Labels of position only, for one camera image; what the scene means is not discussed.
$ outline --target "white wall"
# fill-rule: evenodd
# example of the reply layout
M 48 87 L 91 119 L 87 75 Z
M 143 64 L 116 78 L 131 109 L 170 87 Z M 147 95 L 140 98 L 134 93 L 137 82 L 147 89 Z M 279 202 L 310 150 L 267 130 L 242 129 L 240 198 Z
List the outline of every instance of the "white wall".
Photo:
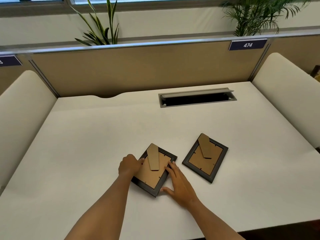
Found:
M 320 26 L 320 2 L 312 2 L 297 16 L 279 19 L 280 28 Z M 107 27 L 106 13 L 98 14 Z M 117 12 L 119 38 L 163 35 L 186 35 L 231 32 L 236 22 L 223 17 L 221 7 L 182 8 L 148 11 Z M 87 27 L 77 15 L 45 15 L 0 18 L 0 46 L 74 41 L 82 38 Z

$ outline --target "desk surface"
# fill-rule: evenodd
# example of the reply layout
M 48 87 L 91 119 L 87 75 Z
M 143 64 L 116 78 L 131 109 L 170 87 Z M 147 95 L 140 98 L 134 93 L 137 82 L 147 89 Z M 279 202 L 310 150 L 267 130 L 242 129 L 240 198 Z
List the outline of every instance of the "desk surface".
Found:
M 237 101 L 160 108 L 158 93 L 228 87 Z M 181 165 L 200 135 L 229 147 L 212 184 Z M 320 219 L 320 154 L 250 83 L 59 98 L 0 197 L 1 239 L 63 239 L 128 153 L 153 142 L 236 231 Z M 166 186 L 172 187 L 168 178 Z M 191 215 L 131 184 L 120 239 L 193 239 Z

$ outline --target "cubicle number sign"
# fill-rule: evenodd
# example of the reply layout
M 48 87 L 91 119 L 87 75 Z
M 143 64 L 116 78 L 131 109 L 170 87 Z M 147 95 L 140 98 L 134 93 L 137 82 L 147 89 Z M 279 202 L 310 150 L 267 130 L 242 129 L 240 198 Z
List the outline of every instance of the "cubicle number sign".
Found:
M 267 42 L 267 39 L 235 40 L 235 41 L 231 41 L 229 50 L 237 51 L 237 50 L 262 49 L 266 44 L 266 42 Z
M 0 67 L 21 66 L 16 56 L 0 56 Z

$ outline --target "potted plant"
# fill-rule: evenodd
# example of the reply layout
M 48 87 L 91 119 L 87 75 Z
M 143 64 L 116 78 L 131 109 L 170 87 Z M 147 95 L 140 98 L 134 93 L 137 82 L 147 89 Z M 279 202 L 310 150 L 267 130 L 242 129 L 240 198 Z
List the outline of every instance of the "potted plant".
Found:
M 310 0 L 230 0 L 225 16 L 237 20 L 235 36 L 253 36 L 267 29 L 279 32 L 277 18 L 295 16 Z
M 115 11 L 116 11 L 116 6 L 117 6 L 117 1 L 115 1 L 115 4 L 113 6 L 111 6 L 111 2 L 110 0 L 106 0 L 106 6 L 108 9 L 108 16 L 109 16 L 109 24 L 110 27 L 107 27 L 106 29 L 102 26 L 95 8 L 93 7 L 93 5 L 91 4 L 90 0 L 87 0 L 89 6 L 91 7 L 91 9 L 94 11 L 94 15 L 93 16 L 91 13 L 89 13 L 91 19 L 94 21 L 94 24 L 98 30 L 98 32 L 96 33 L 94 31 L 94 29 L 90 26 L 90 24 L 88 23 L 88 21 L 85 19 L 85 17 L 78 12 L 76 9 L 74 9 L 73 7 L 71 7 L 74 11 L 76 11 L 77 14 L 79 14 L 79 16 L 85 21 L 85 23 L 88 25 L 89 27 L 89 31 L 87 33 L 83 33 L 85 36 L 84 37 L 86 40 L 89 40 L 91 43 L 95 44 L 95 45 L 107 45 L 107 44 L 118 44 L 118 35 L 119 35 L 119 24 L 117 25 L 117 27 L 115 28 L 115 30 L 113 29 L 113 17 L 115 15 Z M 111 43 L 108 39 L 108 31 L 110 30 L 111 33 Z M 84 40 L 80 40 L 75 38 L 75 40 L 77 40 L 78 42 L 80 42 L 81 44 L 87 45 L 87 46 L 92 46 L 90 43 L 84 41 Z

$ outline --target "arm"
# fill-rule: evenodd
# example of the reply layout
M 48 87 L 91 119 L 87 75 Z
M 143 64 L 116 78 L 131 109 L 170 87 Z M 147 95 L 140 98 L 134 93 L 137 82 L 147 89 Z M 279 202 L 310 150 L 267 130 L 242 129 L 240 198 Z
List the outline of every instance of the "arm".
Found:
M 137 160 L 132 154 L 123 158 L 118 178 L 80 217 L 65 240 L 119 239 L 130 182 L 143 161 L 143 158 Z
M 218 218 L 198 199 L 189 181 L 178 166 L 169 162 L 165 169 L 172 178 L 174 191 L 162 187 L 161 191 L 169 194 L 179 205 L 186 208 L 197 222 L 206 240 L 244 240 L 235 230 Z

